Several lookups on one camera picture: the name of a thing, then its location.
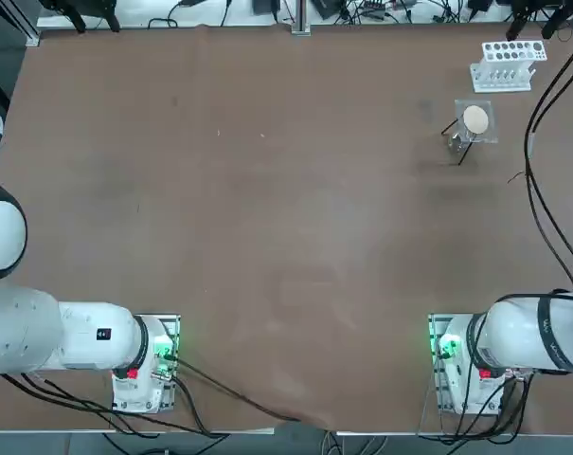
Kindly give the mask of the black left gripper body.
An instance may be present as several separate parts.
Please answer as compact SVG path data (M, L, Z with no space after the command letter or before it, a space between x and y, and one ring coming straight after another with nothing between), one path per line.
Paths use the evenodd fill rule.
M50 10L68 12L114 12L116 0L40 0L41 5Z

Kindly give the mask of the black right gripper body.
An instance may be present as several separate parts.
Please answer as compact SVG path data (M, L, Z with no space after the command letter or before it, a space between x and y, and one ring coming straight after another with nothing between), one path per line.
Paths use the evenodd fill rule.
M563 7L573 9L573 1L562 0L496 0L496 4L502 7L509 6L512 10L560 9Z

